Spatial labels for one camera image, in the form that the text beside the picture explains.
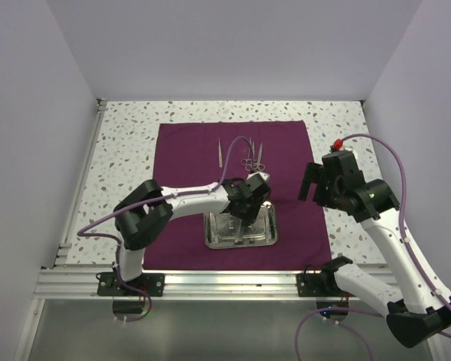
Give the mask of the steel surgical scissors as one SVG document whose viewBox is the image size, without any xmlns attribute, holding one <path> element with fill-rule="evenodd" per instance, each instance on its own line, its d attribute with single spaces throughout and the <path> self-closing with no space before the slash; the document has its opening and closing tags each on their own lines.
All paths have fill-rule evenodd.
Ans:
<svg viewBox="0 0 451 361">
<path fill-rule="evenodd" d="M 252 138 L 249 138 L 249 147 L 247 155 L 241 160 L 241 165 L 246 171 L 255 171 L 258 169 L 259 164 L 256 159 L 255 144 Z"/>
</svg>

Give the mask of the steel forceps with ring handles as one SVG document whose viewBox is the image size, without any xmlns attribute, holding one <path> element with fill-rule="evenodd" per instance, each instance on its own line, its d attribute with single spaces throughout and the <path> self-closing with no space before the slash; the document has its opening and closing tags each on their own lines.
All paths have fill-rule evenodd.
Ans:
<svg viewBox="0 0 451 361">
<path fill-rule="evenodd" d="M 253 171 L 264 171 L 265 165 L 262 163 L 262 153 L 263 153 L 263 143 L 259 146 L 259 152 L 256 159 L 253 161 L 252 170 Z"/>
</svg>

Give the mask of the stainless steel instrument tray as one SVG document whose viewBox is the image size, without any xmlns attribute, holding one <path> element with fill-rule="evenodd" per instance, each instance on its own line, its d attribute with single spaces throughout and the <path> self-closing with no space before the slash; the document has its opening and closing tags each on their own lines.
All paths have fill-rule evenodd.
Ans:
<svg viewBox="0 0 451 361">
<path fill-rule="evenodd" d="M 212 250 L 266 247 L 279 239 L 275 207 L 269 201 L 262 204 L 255 223 L 246 227 L 242 242 L 236 244 L 235 235 L 241 222 L 230 214 L 205 214 L 205 245 Z"/>
</svg>

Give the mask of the pointed steel tweezers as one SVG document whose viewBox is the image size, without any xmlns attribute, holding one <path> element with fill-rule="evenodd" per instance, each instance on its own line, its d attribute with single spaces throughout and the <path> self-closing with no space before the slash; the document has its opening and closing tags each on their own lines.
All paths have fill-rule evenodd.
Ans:
<svg viewBox="0 0 451 361">
<path fill-rule="evenodd" d="M 220 138 L 218 138 L 218 165 L 219 168 L 223 167 L 222 144 Z"/>
</svg>

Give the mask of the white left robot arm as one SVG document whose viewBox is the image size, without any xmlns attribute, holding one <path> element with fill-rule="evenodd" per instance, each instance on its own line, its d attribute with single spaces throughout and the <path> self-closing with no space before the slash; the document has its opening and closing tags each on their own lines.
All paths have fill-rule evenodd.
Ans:
<svg viewBox="0 0 451 361">
<path fill-rule="evenodd" d="M 139 291 L 145 250 L 172 220 L 230 214 L 243 224 L 255 222 L 271 191 L 269 179 L 268 173 L 253 171 L 244 180 L 201 187 L 170 188 L 160 187 L 155 180 L 143 182 L 114 208 L 114 225 L 122 240 L 115 287 L 127 296 Z"/>
</svg>

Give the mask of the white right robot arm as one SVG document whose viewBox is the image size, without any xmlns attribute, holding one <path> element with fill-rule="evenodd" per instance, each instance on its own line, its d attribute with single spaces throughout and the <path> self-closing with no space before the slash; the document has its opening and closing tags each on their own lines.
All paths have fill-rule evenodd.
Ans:
<svg viewBox="0 0 451 361">
<path fill-rule="evenodd" d="M 298 275 L 298 294 L 360 298 L 385 317 L 395 338 L 412 348 L 451 326 L 451 291 L 425 259 L 413 236 L 399 226 L 400 203 L 381 179 L 366 181 L 351 151 L 325 155 L 307 164 L 299 199 L 316 187 L 313 201 L 320 207 L 344 211 L 377 245 L 396 286 L 361 270 L 338 256 L 317 271 Z"/>
</svg>

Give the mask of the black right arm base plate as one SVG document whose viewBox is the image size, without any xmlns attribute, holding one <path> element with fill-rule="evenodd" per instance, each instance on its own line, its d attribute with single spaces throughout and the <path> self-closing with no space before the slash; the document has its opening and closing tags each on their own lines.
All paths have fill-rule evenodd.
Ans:
<svg viewBox="0 0 451 361">
<path fill-rule="evenodd" d="M 329 270 L 306 268 L 295 275 L 295 286 L 298 296 L 302 298 L 344 296 L 344 291 L 338 288 L 334 275 Z"/>
</svg>

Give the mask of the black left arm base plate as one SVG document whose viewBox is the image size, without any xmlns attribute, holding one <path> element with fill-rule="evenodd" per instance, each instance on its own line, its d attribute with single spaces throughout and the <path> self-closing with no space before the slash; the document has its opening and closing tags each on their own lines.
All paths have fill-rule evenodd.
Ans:
<svg viewBox="0 0 451 361">
<path fill-rule="evenodd" d="M 98 281 L 97 294 L 99 296 L 138 296 L 135 289 L 145 292 L 151 297 L 161 297 L 165 288 L 163 273 L 143 273 L 138 278 L 126 282 L 123 286 L 115 272 L 101 272 L 95 275 Z"/>
</svg>

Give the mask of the aluminium table edge rail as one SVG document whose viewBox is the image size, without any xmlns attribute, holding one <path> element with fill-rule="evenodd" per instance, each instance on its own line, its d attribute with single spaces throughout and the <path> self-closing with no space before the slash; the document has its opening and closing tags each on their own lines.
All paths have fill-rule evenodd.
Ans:
<svg viewBox="0 0 451 361">
<path fill-rule="evenodd" d="M 41 270 L 33 299 L 97 299 L 98 273 L 105 268 Z M 292 301 L 298 295 L 293 272 L 163 271 L 162 300 Z"/>
</svg>

